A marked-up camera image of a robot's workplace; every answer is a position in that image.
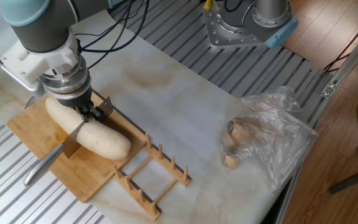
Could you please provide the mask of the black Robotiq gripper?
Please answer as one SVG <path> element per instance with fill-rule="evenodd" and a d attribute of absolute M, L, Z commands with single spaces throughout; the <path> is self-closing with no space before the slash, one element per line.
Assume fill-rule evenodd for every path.
<path fill-rule="evenodd" d="M 89 121 L 89 118 L 93 118 L 99 121 L 104 116 L 104 111 L 99 107 L 94 107 L 91 101 L 92 88 L 89 87 L 82 95 L 74 97 L 70 100 L 57 101 L 63 106 L 75 108 L 75 111 L 81 116 L 83 121 Z"/>

